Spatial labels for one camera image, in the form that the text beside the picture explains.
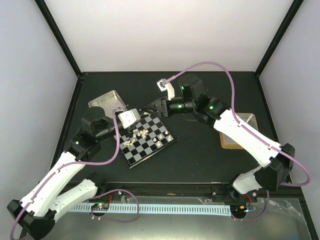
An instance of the white wall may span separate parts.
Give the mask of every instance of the white wall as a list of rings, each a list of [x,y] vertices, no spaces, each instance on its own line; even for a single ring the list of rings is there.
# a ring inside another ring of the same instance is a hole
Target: white wall
[[[85,72],[178,71],[203,61],[255,71],[292,2],[46,0]]]
[[[7,204],[49,169],[76,80],[35,2],[2,0],[0,239],[9,239],[14,222]]]
[[[320,1],[304,1],[261,76],[279,138],[291,143],[296,158],[312,174],[303,187],[320,235]],[[292,170],[295,183],[306,176]]]

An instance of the black metal frame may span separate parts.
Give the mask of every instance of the black metal frame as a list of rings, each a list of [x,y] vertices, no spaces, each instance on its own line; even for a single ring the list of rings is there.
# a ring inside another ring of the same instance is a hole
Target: black metal frame
[[[63,151],[63,147],[66,141],[66,136],[69,130],[70,122],[74,113],[74,110],[76,108],[76,103],[78,100],[79,93],[81,91],[81,87],[83,84],[84,78],[82,77],[82,72],[80,68],[78,67],[78,64],[73,57],[66,41],[63,38],[62,33],[60,32],[53,16],[50,13],[50,10],[48,6],[45,3],[45,0],[34,0],[36,4],[38,5],[40,11],[42,12],[47,24],[49,25],[51,31],[53,32],[56,40],[58,41],[60,47],[62,48],[66,58],[68,59],[70,65],[72,66],[75,74],[77,75],[78,79],[74,88],[74,92],[71,98],[71,102],[66,114],[66,118],[62,127],[62,131],[58,140],[58,144],[54,153],[52,165],[58,160],[59,155]],[[265,52],[259,66],[257,67],[255,71],[256,80],[259,83],[260,91],[263,96],[264,104],[267,108],[267,112],[269,115],[270,122],[272,123],[272,129],[274,132],[274,135],[276,136],[276,140],[278,141],[278,135],[275,129],[275,126],[273,124],[272,117],[270,115],[269,107],[264,95],[264,91],[261,86],[261,82],[259,79],[259,76],[263,72],[264,68],[266,67],[267,63],[269,62],[272,54],[274,53],[275,49],[277,48],[279,42],[281,41],[282,37],[284,36],[286,30],[288,29],[291,21],[295,17],[296,13],[298,12],[300,6],[302,5],[304,0],[293,0],[289,10],[287,11],[281,25],[279,26],[275,36],[273,37],[267,51]],[[72,187],[74,187],[75,183],[70,182],[65,190],[68,190]],[[137,195],[152,195],[152,196],[165,196],[170,193],[170,190],[178,190],[180,194],[183,194],[184,196],[213,196],[212,191],[213,188],[220,188],[222,184],[141,184],[141,183],[109,183],[108,188],[109,189],[117,189],[117,188],[126,188],[132,190]],[[265,197],[266,192],[263,190],[257,191],[257,195],[259,197]],[[304,198],[304,195],[302,193],[302,190],[300,187],[281,187],[277,192],[270,193],[271,198],[298,198],[304,218],[307,222],[307,226],[311,235],[311,238],[314,240],[319,239],[315,226],[313,224],[308,206],[306,204],[306,200]]]

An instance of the black tabletop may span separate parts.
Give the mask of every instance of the black tabletop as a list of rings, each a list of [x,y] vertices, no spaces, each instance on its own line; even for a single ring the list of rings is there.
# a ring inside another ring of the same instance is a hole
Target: black tabletop
[[[208,95],[231,103],[231,86],[224,72],[192,72],[202,79]],[[102,72],[85,73],[67,134],[67,141],[80,126],[88,102],[116,90],[129,109],[141,108],[166,95],[156,82],[176,72]],[[235,110],[253,113],[259,131],[275,140],[264,96],[253,72],[232,72],[235,85]],[[178,80],[172,85],[176,97],[180,96]],[[129,169],[119,153],[115,161],[106,166],[86,166],[72,181],[80,182],[92,172],[111,183],[228,183],[240,173],[258,164],[243,149],[223,149],[219,132],[197,122],[191,114],[163,118],[162,122],[178,141],[156,153],[148,160]],[[114,139],[102,143],[102,150],[92,161],[108,160],[115,151]]]

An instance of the cable connector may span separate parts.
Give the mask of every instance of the cable connector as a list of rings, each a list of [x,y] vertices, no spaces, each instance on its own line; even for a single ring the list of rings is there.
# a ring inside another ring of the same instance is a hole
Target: cable connector
[[[175,97],[175,89],[170,82],[166,83],[166,81],[167,80],[163,78],[157,81],[156,84],[158,85],[161,92],[164,92],[164,91],[168,92],[168,100],[170,101],[172,98]]]

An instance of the chessboard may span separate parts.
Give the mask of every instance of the chessboard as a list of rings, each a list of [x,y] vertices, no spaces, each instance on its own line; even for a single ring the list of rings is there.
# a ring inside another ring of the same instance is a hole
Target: chessboard
[[[133,133],[120,135],[120,150],[130,169],[176,141],[157,116],[145,114]]]

